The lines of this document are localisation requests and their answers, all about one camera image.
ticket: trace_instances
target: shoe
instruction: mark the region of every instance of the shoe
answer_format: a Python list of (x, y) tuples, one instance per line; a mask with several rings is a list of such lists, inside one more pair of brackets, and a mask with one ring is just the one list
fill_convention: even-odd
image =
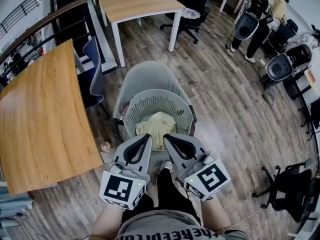
[(160, 166), (160, 172), (165, 168), (169, 169), (170, 173), (172, 173), (172, 169), (173, 169), (172, 162), (169, 160), (164, 160)]
[(249, 62), (251, 62), (251, 63), (255, 63), (256, 62), (256, 60), (252, 57), (252, 58), (249, 58), (249, 57), (247, 57), (247, 55), (246, 56), (244, 56), (244, 58), (247, 60), (247, 61), (249, 61)]

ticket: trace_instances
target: sneaker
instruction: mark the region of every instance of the sneaker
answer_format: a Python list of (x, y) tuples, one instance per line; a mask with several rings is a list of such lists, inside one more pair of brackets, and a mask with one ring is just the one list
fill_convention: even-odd
[(247, 61), (249, 61), (249, 62), (251, 62), (251, 63), (255, 63), (256, 62), (256, 60), (252, 57), (252, 58), (249, 58), (249, 57), (247, 57), (247, 55), (246, 56), (244, 56), (244, 58), (247, 60)]
[(172, 169), (173, 169), (172, 162), (169, 160), (163, 161), (160, 166), (160, 172), (165, 168), (169, 169), (170, 173), (172, 173)]

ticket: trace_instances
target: blue chair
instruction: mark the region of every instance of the blue chair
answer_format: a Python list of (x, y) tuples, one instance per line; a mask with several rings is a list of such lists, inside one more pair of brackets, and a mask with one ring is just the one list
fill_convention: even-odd
[(102, 75), (100, 53), (95, 36), (93, 36), (91, 40), (83, 47), (83, 53), (89, 57), (94, 66), (93, 68), (78, 74), (78, 82), (84, 108), (88, 109), (96, 104), (99, 104), (100, 108), (105, 113), (107, 120), (109, 120), (110, 115), (102, 104), (102, 101), (105, 98), (104, 80)]

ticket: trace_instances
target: yellow cloth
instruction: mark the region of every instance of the yellow cloth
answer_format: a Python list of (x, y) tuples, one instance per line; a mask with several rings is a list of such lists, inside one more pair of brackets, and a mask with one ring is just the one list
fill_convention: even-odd
[(153, 114), (148, 121), (138, 123), (135, 128), (136, 135), (151, 135), (152, 148), (155, 150), (164, 150), (164, 135), (176, 132), (176, 121), (171, 115), (164, 112)]
[(274, 19), (281, 22), (286, 14), (286, 1), (285, 0), (271, 0), (270, 14)]

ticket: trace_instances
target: gray plastic basket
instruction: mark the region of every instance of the gray plastic basket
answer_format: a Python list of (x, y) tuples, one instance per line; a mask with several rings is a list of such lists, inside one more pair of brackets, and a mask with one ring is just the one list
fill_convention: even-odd
[(127, 112), (123, 116), (124, 127), (129, 136), (136, 136), (137, 124), (147, 121), (157, 112), (172, 116), (177, 133), (189, 135), (193, 116), (188, 104), (171, 91), (150, 89), (136, 94), (130, 100)]

